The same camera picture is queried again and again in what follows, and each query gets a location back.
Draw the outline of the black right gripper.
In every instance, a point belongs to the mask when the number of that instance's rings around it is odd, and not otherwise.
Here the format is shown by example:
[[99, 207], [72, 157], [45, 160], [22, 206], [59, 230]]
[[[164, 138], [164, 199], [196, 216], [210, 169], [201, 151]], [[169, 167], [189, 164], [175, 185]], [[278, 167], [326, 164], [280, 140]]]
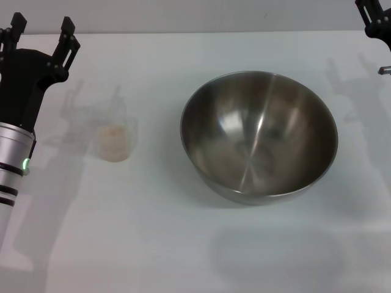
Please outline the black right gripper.
[[369, 38], [382, 39], [391, 50], [390, 9], [384, 10], [378, 0], [355, 0]]

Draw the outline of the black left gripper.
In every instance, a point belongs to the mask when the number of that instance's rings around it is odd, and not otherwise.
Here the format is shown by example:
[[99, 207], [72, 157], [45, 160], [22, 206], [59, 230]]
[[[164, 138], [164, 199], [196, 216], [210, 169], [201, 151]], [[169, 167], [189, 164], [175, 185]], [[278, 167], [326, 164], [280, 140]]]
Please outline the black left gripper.
[[75, 25], [65, 16], [52, 56], [34, 49], [16, 49], [27, 20], [15, 12], [11, 27], [1, 28], [1, 121], [32, 132], [46, 90], [65, 82], [81, 47]]

